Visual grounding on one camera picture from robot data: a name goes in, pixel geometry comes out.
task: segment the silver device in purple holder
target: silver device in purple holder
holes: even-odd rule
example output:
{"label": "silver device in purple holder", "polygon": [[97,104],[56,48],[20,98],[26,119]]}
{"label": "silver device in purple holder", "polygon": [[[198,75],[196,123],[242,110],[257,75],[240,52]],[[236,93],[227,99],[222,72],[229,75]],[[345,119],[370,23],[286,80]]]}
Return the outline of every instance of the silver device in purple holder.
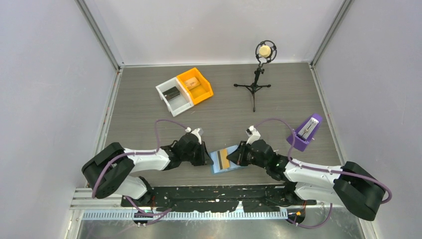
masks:
{"label": "silver device in purple holder", "polygon": [[[311,115],[306,119],[296,130],[295,135],[295,149],[303,152],[308,144],[313,140],[313,136],[322,122],[322,116],[318,114]],[[287,142],[291,145],[293,143],[293,135],[287,137]]]}

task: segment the brown object in yellow bin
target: brown object in yellow bin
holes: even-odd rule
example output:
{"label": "brown object in yellow bin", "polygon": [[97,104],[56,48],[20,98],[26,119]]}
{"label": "brown object in yellow bin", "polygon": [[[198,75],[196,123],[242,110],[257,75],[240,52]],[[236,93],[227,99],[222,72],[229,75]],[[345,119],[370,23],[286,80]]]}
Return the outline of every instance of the brown object in yellow bin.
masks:
{"label": "brown object in yellow bin", "polygon": [[[188,86],[185,84],[185,81],[188,81],[191,78],[196,78],[200,84],[195,86],[194,88],[189,89]],[[188,92],[194,105],[197,105],[200,102],[214,95],[210,83],[205,79],[205,77],[199,72],[196,67],[178,75],[177,79]]]}
{"label": "brown object in yellow bin", "polygon": [[197,80],[196,77],[192,77],[188,80],[185,80],[183,82],[183,84],[185,84],[185,86],[188,87],[188,90],[191,90],[191,89],[197,87],[198,85],[200,85],[200,83],[199,83],[199,81]]}

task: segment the plastic container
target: plastic container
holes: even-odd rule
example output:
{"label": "plastic container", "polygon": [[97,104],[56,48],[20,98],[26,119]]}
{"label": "plastic container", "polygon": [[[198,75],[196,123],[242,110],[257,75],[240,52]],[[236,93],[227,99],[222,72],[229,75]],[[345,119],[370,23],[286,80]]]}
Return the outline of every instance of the plastic container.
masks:
{"label": "plastic container", "polygon": [[[188,87],[184,84],[184,82],[192,77],[196,77],[201,84],[188,90]],[[177,79],[179,80],[180,84],[183,86],[185,91],[190,95],[194,105],[197,105],[200,102],[214,95],[210,83],[205,79],[205,77],[199,72],[196,67],[178,75]]]}
{"label": "plastic container", "polygon": [[[163,92],[171,89],[172,87],[176,87],[179,90],[180,95],[168,101],[164,97]],[[167,109],[173,115],[173,117],[184,111],[187,111],[188,109],[194,106],[194,103],[191,100],[191,95],[187,92],[185,87],[178,81],[177,77],[173,77],[172,79],[156,86],[155,88],[157,89],[161,100],[166,103]]]}

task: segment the orange plastic bin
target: orange plastic bin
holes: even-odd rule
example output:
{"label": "orange plastic bin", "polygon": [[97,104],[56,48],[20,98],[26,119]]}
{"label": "orange plastic bin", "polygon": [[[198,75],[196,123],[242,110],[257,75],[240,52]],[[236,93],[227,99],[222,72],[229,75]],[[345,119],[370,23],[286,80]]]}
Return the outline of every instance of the orange plastic bin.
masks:
{"label": "orange plastic bin", "polygon": [[[200,85],[189,90],[184,82],[192,77],[195,77],[199,81]],[[196,67],[178,75],[177,79],[191,96],[194,105],[197,105],[200,102],[214,95],[210,83],[205,79],[205,77],[199,72]]]}

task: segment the white wall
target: white wall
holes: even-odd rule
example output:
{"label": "white wall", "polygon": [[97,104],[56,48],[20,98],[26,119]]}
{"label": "white wall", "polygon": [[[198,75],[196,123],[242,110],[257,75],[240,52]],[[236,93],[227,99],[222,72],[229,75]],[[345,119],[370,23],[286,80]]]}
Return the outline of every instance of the white wall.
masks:
{"label": "white wall", "polygon": [[126,65],[311,61],[343,0],[94,0]]}
{"label": "white wall", "polygon": [[422,234],[422,2],[356,0],[317,72],[348,160],[393,191],[380,238]]}
{"label": "white wall", "polygon": [[115,72],[74,0],[2,1],[0,238],[58,239]]}

